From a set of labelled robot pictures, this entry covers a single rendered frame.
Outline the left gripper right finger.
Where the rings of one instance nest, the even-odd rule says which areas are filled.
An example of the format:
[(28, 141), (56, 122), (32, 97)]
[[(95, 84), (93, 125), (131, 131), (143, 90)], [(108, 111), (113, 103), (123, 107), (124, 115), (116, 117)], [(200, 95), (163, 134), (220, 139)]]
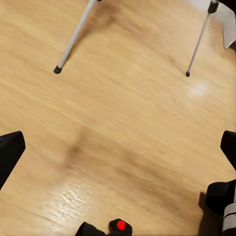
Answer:
[(236, 133), (224, 131), (220, 148), (236, 170)]

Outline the digital camera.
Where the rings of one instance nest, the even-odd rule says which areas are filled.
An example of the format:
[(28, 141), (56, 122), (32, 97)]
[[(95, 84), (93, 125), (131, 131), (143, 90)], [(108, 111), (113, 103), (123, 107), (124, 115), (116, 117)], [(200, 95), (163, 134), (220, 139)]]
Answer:
[(110, 222), (111, 232), (105, 234), (91, 224), (84, 222), (75, 236), (132, 236), (132, 226), (122, 219), (115, 219)]

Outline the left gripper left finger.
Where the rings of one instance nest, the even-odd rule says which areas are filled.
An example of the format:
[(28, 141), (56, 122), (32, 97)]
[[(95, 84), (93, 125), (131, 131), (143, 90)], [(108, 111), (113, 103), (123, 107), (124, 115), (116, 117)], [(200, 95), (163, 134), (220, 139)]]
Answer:
[(26, 150), (22, 131), (0, 136), (0, 190)]

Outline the camera tripod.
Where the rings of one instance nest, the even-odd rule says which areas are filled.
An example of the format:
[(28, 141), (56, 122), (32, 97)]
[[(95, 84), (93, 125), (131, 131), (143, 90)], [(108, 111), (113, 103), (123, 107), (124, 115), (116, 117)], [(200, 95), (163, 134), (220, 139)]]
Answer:
[[(61, 69), (62, 69), (62, 66), (63, 64), (65, 63), (66, 59), (67, 59), (67, 56), (68, 54), (70, 53), (71, 51), (71, 48), (72, 46), (74, 45), (79, 33), (80, 33), (80, 30), (82, 29), (86, 19), (87, 19), (87, 16), (89, 15), (89, 12), (90, 10), (92, 9), (93, 5), (95, 3), (95, 0), (89, 0), (89, 3), (77, 25), (77, 28), (75, 30), (75, 32), (73, 33), (72, 37), (71, 37), (71, 40), (69, 41), (64, 53), (63, 53), (63, 56), (58, 64), (58, 66), (54, 69), (54, 72), (56, 74), (59, 74), (61, 72)], [(209, 4), (209, 7), (208, 7), (208, 10), (207, 10), (207, 17), (206, 17), (206, 20), (205, 20), (205, 23), (203, 24), (203, 28), (202, 28), (202, 31), (201, 31), (201, 34), (200, 34), (200, 37), (199, 37), (199, 40), (198, 40), (198, 43), (197, 43), (197, 46), (195, 48), (195, 51), (194, 51), (194, 54), (193, 54), (193, 57), (192, 57), (192, 60), (190, 62), (190, 65), (189, 65), (189, 68), (186, 72), (186, 76), (190, 76), (190, 70), (191, 70), (191, 66), (193, 64), (193, 61), (194, 61), (194, 58), (195, 58), (195, 55), (197, 53), (197, 50), (198, 50), (198, 47), (200, 45), (200, 42), (202, 40), (202, 37), (204, 35), (204, 32), (206, 30), (206, 27), (207, 27), (207, 23), (208, 23), (208, 20), (210, 18), (210, 14), (216, 12), (217, 8), (218, 8), (219, 4), (218, 4), (218, 1), (217, 0), (210, 0), (210, 4)]]

